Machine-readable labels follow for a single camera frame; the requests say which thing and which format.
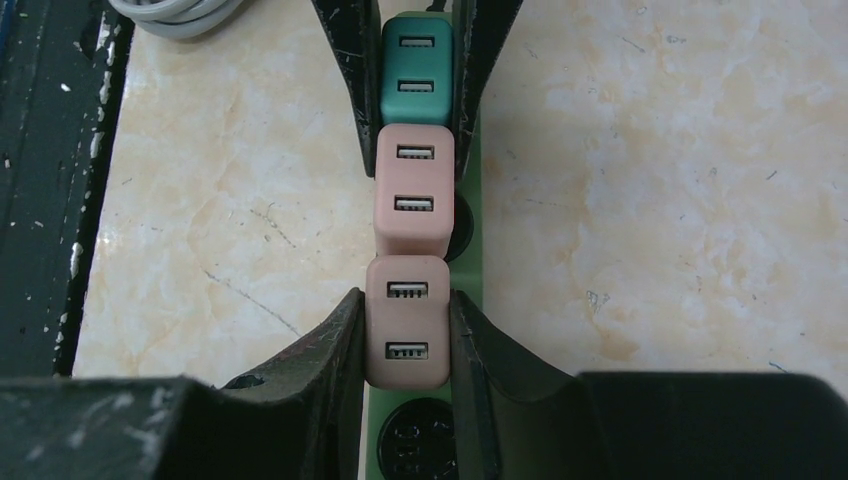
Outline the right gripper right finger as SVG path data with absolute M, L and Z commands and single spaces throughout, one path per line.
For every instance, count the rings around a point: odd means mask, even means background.
M 569 375 L 450 299 L 462 479 L 843 479 L 847 404 L 789 373 Z

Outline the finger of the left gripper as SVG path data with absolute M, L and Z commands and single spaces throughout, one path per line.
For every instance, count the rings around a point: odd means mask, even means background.
M 365 174 L 375 175 L 380 112 L 381 22 L 375 0 L 313 0 L 347 87 Z
M 504 47 L 522 0 L 458 0 L 451 3 L 455 179 L 462 180 L 477 132 L 485 87 Z

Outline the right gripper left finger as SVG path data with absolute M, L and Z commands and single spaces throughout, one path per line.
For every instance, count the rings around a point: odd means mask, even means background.
M 5 479 L 354 479 L 364 295 L 214 388 L 196 379 L 1 383 Z

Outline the teal plug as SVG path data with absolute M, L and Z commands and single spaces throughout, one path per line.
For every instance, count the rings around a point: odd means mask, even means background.
M 383 27 L 382 122 L 448 126 L 453 29 L 433 16 L 396 16 Z

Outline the green long power strip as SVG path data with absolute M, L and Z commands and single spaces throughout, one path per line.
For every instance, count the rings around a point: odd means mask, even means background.
M 433 16 L 436 11 L 397 16 Z M 444 260 L 450 271 L 450 293 L 461 290 L 472 299 L 483 296 L 480 161 L 454 188 L 454 227 Z M 369 386 L 365 475 L 369 479 L 454 479 L 458 475 L 455 432 L 448 381 L 431 390 L 384 390 Z

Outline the pink plug green strip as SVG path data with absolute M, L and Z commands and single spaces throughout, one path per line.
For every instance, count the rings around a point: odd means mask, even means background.
M 429 255 L 382 255 L 366 272 L 365 378 L 384 390 L 431 390 L 450 376 L 450 271 Z
M 454 227 L 452 132 L 393 123 L 377 139 L 373 227 L 379 255 L 444 257 Z

